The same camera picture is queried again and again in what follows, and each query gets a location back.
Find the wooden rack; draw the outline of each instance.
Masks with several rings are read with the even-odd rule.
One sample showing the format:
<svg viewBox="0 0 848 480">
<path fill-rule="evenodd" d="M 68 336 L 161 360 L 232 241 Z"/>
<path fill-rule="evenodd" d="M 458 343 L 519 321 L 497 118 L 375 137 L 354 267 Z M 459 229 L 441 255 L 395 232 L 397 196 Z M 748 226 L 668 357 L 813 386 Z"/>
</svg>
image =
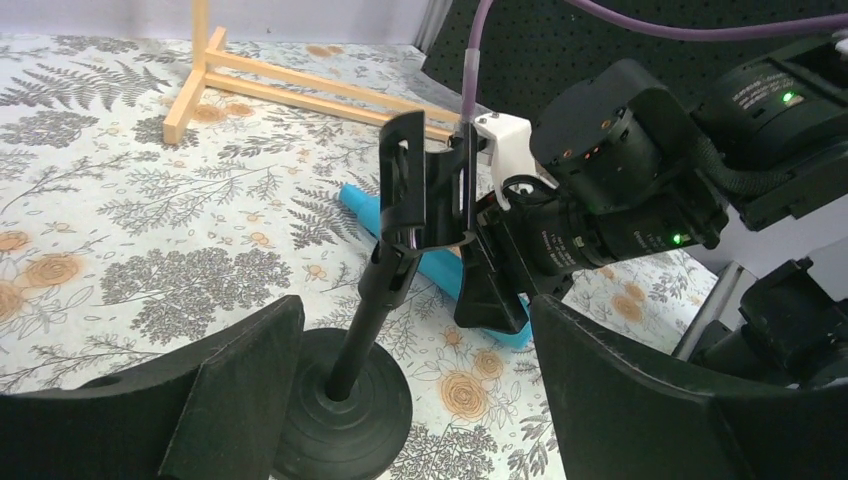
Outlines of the wooden rack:
<svg viewBox="0 0 848 480">
<path fill-rule="evenodd" d="M 270 79 L 346 96 L 381 105 L 395 113 L 423 110 L 430 119 L 450 124 L 456 124 L 459 120 L 458 114 L 448 110 L 410 102 L 367 88 L 327 80 L 315 75 L 289 70 L 227 53 L 225 51 L 227 43 L 227 30 L 225 28 L 218 27 L 212 36 L 208 37 L 209 0 L 192 0 L 192 21 L 192 70 L 182 90 L 180 90 L 179 95 L 174 100 L 171 110 L 165 117 L 165 143 L 177 144 L 180 142 L 206 87 L 226 90 L 292 107 L 305 108 L 369 125 L 382 126 L 393 116 L 393 114 L 374 112 L 332 100 L 319 99 L 309 95 L 291 92 L 283 88 L 271 87 L 262 83 L 216 73 L 215 67 L 225 67 L 242 72 L 254 73 Z M 450 135 L 451 131 L 444 128 L 430 125 L 426 127 L 426 136 L 433 140 L 446 141 Z"/>
</svg>

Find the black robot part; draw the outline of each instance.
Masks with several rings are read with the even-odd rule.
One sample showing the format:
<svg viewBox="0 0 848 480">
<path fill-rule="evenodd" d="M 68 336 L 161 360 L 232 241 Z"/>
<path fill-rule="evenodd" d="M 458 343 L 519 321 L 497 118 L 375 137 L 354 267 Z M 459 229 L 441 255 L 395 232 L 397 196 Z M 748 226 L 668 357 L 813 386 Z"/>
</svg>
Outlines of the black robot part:
<svg viewBox="0 0 848 480">
<path fill-rule="evenodd" d="M 729 72 L 691 112 L 632 60 L 575 84 L 530 139 L 556 191 L 477 205 L 457 324 L 517 333 L 521 295 L 562 298 L 576 270 L 715 248 L 728 204 L 759 231 L 842 197 L 846 65 L 832 38 L 805 39 Z"/>
</svg>

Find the table surface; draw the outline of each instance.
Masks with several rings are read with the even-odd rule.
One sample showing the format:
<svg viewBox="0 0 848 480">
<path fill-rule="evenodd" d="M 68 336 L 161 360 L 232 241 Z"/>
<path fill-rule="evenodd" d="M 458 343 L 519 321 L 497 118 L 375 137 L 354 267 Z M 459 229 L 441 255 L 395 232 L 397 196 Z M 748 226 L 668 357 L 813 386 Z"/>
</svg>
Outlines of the table surface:
<svg viewBox="0 0 848 480">
<path fill-rule="evenodd" d="M 229 50 L 457 105 L 408 46 Z M 307 328 L 350 320 L 373 241 L 337 193 L 376 191 L 378 129 L 210 89 L 167 146 L 162 121 L 190 60 L 186 41 L 0 36 L 3 393 L 75 388 L 283 294 L 302 297 Z M 485 168 L 479 181 L 491 185 Z M 673 252 L 581 272 L 565 301 L 670 352 L 715 281 Z M 563 478 L 533 345 L 460 330 L 453 308 L 419 276 L 381 334 L 415 401 L 385 478 Z"/>
</svg>

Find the orange flower print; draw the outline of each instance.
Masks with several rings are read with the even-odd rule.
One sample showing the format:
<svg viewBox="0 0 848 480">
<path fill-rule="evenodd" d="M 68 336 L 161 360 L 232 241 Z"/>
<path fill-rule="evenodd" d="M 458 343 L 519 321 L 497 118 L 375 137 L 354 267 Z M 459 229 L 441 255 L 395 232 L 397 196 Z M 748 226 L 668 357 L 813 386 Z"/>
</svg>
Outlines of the orange flower print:
<svg viewBox="0 0 848 480">
<path fill-rule="evenodd" d="M 245 243 L 255 243 L 265 248 L 271 248 L 271 239 L 265 236 L 262 232 L 251 233 L 250 236 L 245 237 L 245 239 Z"/>
<path fill-rule="evenodd" d="M 227 118 L 227 113 L 213 105 L 198 105 L 192 118 L 200 123 L 219 123 Z"/>
<path fill-rule="evenodd" d="M 450 372 L 441 379 L 439 392 L 445 408 L 465 420 L 480 420 L 489 410 L 482 381 L 468 372 Z"/>
<path fill-rule="evenodd" d="M 453 325 L 450 325 L 445 328 L 445 331 L 442 332 L 442 336 L 445 337 L 445 346 L 452 347 L 453 349 L 459 348 L 459 345 L 462 344 L 462 334 L 459 333 L 459 330 Z"/>
<path fill-rule="evenodd" d="M 0 281 L 0 324 L 15 316 L 23 305 L 21 289 L 11 282 Z"/>
<path fill-rule="evenodd" d="M 24 232 L 10 231 L 0 233 L 0 252 L 20 250 L 29 243 L 29 236 Z"/>
<path fill-rule="evenodd" d="M 327 272 L 321 268 L 321 265 L 307 265 L 303 269 L 306 270 L 307 282 L 314 282 L 315 280 L 327 281 Z"/>
<path fill-rule="evenodd" d="M 627 294 L 628 297 L 632 298 L 633 300 L 636 300 L 637 302 L 645 301 L 645 291 L 642 290 L 642 287 L 636 285 L 633 282 L 630 282 L 624 286 L 624 292 Z"/>
<path fill-rule="evenodd" d="M 236 117 L 250 117 L 255 112 L 243 103 L 230 103 L 224 108 L 224 112 Z"/>
<path fill-rule="evenodd" d="M 503 375 L 503 360 L 491 350 L 481 350 L 474 356 L 474 368 L 484 379 L 500 378 Z"/>
<path fill-rule="evenodd" d="M 241 213 L 245 214 L 245 218 L 250 223 L 257 223 L 260 220 L 262 220 L 262 218 L 265 216 L 265 215 L 260 215 L 259 212 L 241 212 Z"/>
<path fill-rule="evenodd" d="M 71 281 L 80 272 L 79 260 L 70 255 L 46 255 L 24 271 L 31 287 L 52 287 Z"/>
<path fill-rule="evenodd" d="M 606 277 L 607 280 L 615 280 L 615 272 L 609 267 L 601 267 L 598 273 Z"/>
<path fill-rule="evenodd" d="M 327 50 L 326 48 L 319 47 L 319 46 L 316 46 L 316 45 L 310 45 L 310 46 L 306 47 L 306 51 L 309 52 L 310 54 L 316 56 L 316 57 L 321 57 L 321 58 L 333 56 L 333 53 L 330 52 L 329 50 Z"/>
<path fill-rule="evenodd" d="M 642 323 L 642 308 L 632 298 L 625 295 L 612 297 L 612 308 L 631 323 Z"/>
</svg>

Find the black holder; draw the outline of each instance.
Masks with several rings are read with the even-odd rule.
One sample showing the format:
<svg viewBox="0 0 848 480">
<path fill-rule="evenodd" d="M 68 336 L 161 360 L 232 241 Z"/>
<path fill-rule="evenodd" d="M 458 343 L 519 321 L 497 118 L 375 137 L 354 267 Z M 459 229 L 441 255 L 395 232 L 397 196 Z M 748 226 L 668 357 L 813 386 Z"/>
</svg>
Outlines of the black holder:
<svg viewBox="0 0 848 480">
<path fill-rule="evenodd" d="M 474 238 L 476 130 L 465 125 L 453 148 L 431 153 L 424 127 L 424 113 L 410 112 L 380 132 L 380 238 L 359 281 L 350 328 L 303 335 L 274 461 L 277 480 L 375 479 L 406 443 L 409 385 L 376 340 L 406 299 L 421 255 Z"/>
</svg>

